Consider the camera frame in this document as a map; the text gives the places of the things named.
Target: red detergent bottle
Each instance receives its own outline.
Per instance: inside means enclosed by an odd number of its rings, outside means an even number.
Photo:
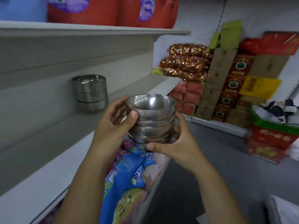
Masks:
[[[173,29],[174,24],[176,23],[176,18],[178,16],[178,2],[179,0],[174,0],[173,1],[173,6],[170,14],[170,20],[169,20],[169,25],[167,28]]]
[[[137,27],[141,0],[117,0],[118,12],[116,26]]]
[[[51,0],[48,22],[115,26],[117,0]]]
[[[141,0],[138,27],[168,28],[172,0]]]

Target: green plastic crate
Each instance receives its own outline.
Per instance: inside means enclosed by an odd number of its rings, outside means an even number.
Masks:
[[[263,127],[274,131],[299,135],[299,127],[289,126],[286,124],[277,124],[277,123],[270,122],[268,120],[264,120],[253,111],[252,106],[249,107],[248,112],[252,117],[254,125],[257,127]]]

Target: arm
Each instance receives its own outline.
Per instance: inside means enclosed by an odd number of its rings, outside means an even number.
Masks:
[[[180,124],[174,127],[177,141],[171,145],[149,143],[147,149],[170,156],[193,173],[210,224],[247,224],[234,196],[198,147],[185,118],[178,112],[176,118]]]
[[[53,224],[99,223],[107,168],[138,118],[136,112],[131,112],[120,124],[126,116],[126,99],[112,103],[100,120]]]

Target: stack of metal bowls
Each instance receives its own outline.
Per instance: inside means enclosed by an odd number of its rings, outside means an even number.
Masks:
[[[106,78],[101,75],[81,75],[73,78],[79,108],[96,113],[109,105]]]
[[[138,113],[136,124],[128,132],[135,147],[148,152],[150,142],[170,142],[176,112],[174,98],[161,94],[133,96],[126,100],[126,111],[127,115],[131,111]]]

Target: person's left hand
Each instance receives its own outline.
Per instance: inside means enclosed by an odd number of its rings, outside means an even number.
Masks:
[[[106,110],[95,130],[88,154],[96,158],[97,162],[106,167],[114,160],[118,148],[121,146],[125,134],[137,121],[138,114],[135,111],[126,116],[125,100],[123,97],[113,102]]]

